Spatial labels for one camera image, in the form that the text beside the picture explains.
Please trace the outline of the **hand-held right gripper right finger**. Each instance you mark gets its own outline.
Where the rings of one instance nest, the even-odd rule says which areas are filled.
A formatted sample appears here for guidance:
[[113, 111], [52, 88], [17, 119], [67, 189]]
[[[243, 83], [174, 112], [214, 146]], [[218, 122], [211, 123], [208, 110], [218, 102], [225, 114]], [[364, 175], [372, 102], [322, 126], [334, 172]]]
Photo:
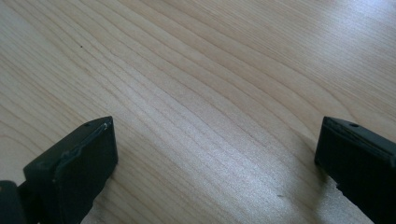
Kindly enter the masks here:
[[325, 117], [315, 164], [374, 224], [396, 224], [396, 143], [358, 124]]

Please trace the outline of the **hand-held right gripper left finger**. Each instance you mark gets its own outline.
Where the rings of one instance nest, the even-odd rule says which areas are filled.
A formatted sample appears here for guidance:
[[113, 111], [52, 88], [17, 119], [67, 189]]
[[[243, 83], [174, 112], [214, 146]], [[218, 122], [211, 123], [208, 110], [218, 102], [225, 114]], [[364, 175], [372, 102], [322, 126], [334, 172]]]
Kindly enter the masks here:
[[23, 168], [42, 224], [78, 224], [118, 163], [111, 117], [88, 121]]

